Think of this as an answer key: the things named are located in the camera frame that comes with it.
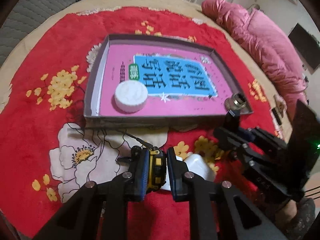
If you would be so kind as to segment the black television screen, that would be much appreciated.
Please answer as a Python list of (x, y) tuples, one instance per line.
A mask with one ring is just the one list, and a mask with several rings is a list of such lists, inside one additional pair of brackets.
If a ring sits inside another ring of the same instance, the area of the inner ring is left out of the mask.
[(289, 39), (313, 72), (319, 68), (319, 41), (299, 23), (289, 33)]

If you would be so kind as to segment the black yellow wrist watch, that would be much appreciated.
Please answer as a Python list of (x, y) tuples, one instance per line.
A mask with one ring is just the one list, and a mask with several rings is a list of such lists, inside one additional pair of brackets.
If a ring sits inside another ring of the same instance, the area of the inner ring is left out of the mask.
[(165, 153), (157, 146), (153, 146), (153, 144), (146, 142), (139, 137), (124, 131), (121, 131), (121, 133), (135, 139), (149, 151), (148, 183), (146, 192), (158, 191), (166, 183), (167, 161)]

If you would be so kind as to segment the white round jar lid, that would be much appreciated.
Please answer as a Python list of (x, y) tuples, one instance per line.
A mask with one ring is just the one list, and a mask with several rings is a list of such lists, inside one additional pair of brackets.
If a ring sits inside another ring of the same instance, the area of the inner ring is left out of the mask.
[(116, 106), (125, 113), (135, 113), (144, 108), (148, 99), (148, 90), (136, 80), (126, 80), (117, 85), (114, 100)]

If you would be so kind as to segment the beige bed cover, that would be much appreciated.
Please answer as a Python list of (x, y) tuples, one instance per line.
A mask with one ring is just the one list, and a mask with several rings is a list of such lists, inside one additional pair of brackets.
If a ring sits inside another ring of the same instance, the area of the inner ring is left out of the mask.
[(37, 42), (42, 36), (61, 18), (67, 14), (80, 13), (81, 16), (85, 16), (86, 13), (99, 12), (99, 11), (115, 11), (123, 7), (145, 7), (152, 11), (164, 11), (168, 10), (183, 16), (187, 16), (197, 23), (205, 23), (208, 26), (221, 31), (228, 40), (231, 48), (236, 55), (245, 64), (247, 69), (251, 72), (253, 77), (257, 79), (261, 85), (262, 90), (269, 100), (271, 107), (275, 106), (273, 96), (277, 93), (274, 85), (259, 68), (250, 55), (237, 44), (232, 37), (218, 26), (213, 20), (201, 12), (201, 7), (198, 4), (186, 2), (184, 0), (84, 0), (73, 5), (68, 6), (66, 9), (50, 16), (39, 27), (28, 34), (9, 54), (9, 57), (5, 60), (1, 67), (1, 110), (7, 108), (9, 100), (13, 98), (11, 91), (15, 88), (12, 84), (12, 79), (25, 60), (29, 52), (36, 46)]

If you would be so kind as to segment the metal pipe fitting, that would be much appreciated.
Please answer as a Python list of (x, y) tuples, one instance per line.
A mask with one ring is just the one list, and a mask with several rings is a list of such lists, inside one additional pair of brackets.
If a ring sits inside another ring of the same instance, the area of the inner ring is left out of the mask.
[(241, 110), (246, 107), (247, 100), (244, 94), (235, 93), (225, 100), (224, 105), (227, 110)]

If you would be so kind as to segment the grey cardboard box tray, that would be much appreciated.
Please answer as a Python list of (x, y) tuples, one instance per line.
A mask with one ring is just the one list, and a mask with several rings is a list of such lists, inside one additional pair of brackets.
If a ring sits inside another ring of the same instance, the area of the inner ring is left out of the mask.
[[(127, 80), (148, 91), (142, 109), (127, 113), (116, 88)], [(239, 94), (239, 81), (218, 52), (166, 37), (111, 34), (101, 45), (84, 97), (89, 128), (129, 128), (207, 123), (227, 114), (225, 102)]]

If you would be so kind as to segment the red floral blanket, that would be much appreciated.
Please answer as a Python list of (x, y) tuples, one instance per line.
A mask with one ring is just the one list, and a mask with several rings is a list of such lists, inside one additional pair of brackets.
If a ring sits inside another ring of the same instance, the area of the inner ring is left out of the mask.
[(1, 211), (16, 230), (34, 237), (78, 189), (82, 174), (66, 168), (75, 150), (92, 144), (98, 163), (116, 149), (104, 132), (84, 130), (84, 92), (89, 73), (86, 56), (108, 34), (176, 36), (218, 51), (240, 81), (254, 113), (245, 128), (276, 129), (266, 91), (269, 83), (254, 74), (216, 26), (168, 10), (123, 7), (90, 14), (67, 14), (41, 36), (13, 77), (9, 101), (1, 112)]

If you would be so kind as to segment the pink quilted jacket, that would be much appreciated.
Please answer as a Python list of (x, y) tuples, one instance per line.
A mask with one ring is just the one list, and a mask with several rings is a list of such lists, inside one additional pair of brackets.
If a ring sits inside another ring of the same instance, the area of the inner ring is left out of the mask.
[(303, 64), (288, 36), (263, 12), (248, 11), (225, 0), (205, 0), (202, 12), (251, 56), (285, 100), (289, 119), (293, 119), (297, 101), (307, 102)]

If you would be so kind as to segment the white rounded plastic case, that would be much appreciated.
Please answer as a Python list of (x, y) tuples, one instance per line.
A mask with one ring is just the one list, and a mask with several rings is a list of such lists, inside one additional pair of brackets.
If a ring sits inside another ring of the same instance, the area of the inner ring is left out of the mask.
[(176, 161), (169, 165), (169, 160), (167, 160), (167, 176), (166, 183), (161, 187), (162, 190), (171, 190), (171, 180), (170, 174), (174, 175), (175, 179), (181, 179), (185, 172), (193, 172), (201, 176), (204, 180), (214, 181), (215, 172), (209, 167), (209, 165), (204, 161), (204, 158), (193, 152), (187, 153), (187, 157), (183, 158), (182, 155), (175, 155)]

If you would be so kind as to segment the pink blue book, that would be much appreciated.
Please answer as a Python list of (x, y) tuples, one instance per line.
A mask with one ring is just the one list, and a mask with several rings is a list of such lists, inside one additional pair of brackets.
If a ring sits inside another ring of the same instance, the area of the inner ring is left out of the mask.
[(100, 96), (100, 115), (126, 116), (114, 103), (117, 85), (138, 80), (148, 101), (134, 116), (224, 115), (233, 94), (229, 82), (209, 55), (146, 45), (111, 45)]

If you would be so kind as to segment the grey quilted sofa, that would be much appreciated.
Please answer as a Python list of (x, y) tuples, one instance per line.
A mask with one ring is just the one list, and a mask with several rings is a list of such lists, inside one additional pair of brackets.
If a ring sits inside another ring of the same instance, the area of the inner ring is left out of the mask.
[(50, 16), (76, 0), (19, 0), (1, 23), (1, 64), (16, 45)]

